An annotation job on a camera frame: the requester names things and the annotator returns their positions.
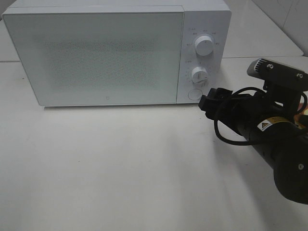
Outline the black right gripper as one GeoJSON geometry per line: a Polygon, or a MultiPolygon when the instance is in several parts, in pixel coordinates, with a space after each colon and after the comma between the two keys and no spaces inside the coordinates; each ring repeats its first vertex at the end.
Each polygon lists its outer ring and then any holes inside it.
{"type": "MultiPolygon", "coordinates": [[[[232,90],[211,88],[208,95],[202,95],[199,108],[208,119],[214,120],[218,101],[227,98],[232,90]]],[[[294,116],[298,114],[301,93],[294,90],[257,90],[254,95],[233,94],[226,101],[218,119],[239,135],[285,135],[298,131],[294,116]]]]}

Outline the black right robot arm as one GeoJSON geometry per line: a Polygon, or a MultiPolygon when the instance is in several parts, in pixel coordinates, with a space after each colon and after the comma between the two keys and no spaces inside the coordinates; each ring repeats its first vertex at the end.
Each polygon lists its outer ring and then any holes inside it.
{"type": "Polygon", "coordinates": [[[224,143],[252,146],[273,169],[279,193],[288,200],[308,203],[308,130],[282,114],[282,107],[265,101],[266,92],[246,87],[236,92],[212,88],[199,108],[214,122],[224,143]]]}

